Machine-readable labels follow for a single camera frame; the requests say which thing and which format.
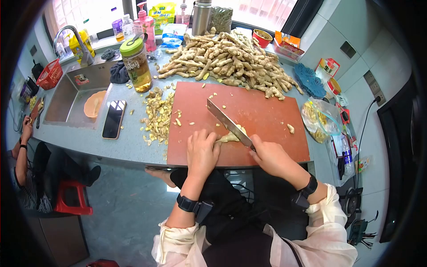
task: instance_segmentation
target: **knife handle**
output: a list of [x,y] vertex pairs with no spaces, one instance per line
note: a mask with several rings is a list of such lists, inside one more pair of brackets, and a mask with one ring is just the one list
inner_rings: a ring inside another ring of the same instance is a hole
[[40,113],[37,115],[37,122],[35,124],[35,128],[38,129],[40,127]]

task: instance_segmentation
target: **black pants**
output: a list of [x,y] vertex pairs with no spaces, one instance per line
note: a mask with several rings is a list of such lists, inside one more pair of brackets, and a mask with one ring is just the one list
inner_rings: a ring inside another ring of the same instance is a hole
[[[187,168],[181,168],[173,171],[170,178],[181,189],[187,173]],[[308,215],[291,204],[290,197],[296,193],[295,188],[262,169],[254,169],[253,175],[255,201],[252,204],[224,177],[223,170],[214,169],[209,175],[199,197],[199,201],[214,203],[211,212],[201,223],[206,225],[206,239],[209,243],[222,242],[247,226],[262,231],[266,223],[273,226],[281,237],[305,239]]]
[[43,142],[40,142],[35,149],[32,168],[37,180],[38,192],[42,191],[46,194],[52,208],[56,206],[61,179],[73,179],[83,185],[87,184],[80,165],[63,149],[54,148],[50,151]]
[[[182,188],[188,169],[181,168],[171,173],[170,179]],[[224,173],[213,170],[203,186],[199,201],[211,201],[214,207],[201,225],[206,225],[209,243],[219,241],[248,224],[260,225],[256,209],[240,195],[239,190],[224,177]]]

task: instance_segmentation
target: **smartphone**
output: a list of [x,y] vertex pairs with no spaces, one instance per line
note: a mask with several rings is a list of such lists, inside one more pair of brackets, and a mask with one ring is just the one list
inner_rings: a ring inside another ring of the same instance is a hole
[[117,140],[119,138],[120,126],[125,114],[126,101],[111,101],[108,107],[107,118],[105,119],[102,138]]

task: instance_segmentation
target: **glass jar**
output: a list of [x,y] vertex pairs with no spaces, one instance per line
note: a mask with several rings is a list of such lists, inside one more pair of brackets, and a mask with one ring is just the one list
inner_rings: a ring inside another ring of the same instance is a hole
[[141,33],[133,39],[126,40],[120,46],[123,63],[128,71],[129,78],[138,93],[145,93],[152,87],[150,69],[148,67],[145,41],[148,36]]

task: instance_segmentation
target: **red cup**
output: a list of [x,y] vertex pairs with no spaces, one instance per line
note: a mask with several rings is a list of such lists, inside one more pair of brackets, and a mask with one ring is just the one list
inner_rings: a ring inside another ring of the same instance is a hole
[[273,37],[271,37],[270,34],[260,29],[255,29],[252,37],[255,37],[259,41],[262,48],[266,48],[267,45],[273,40]]

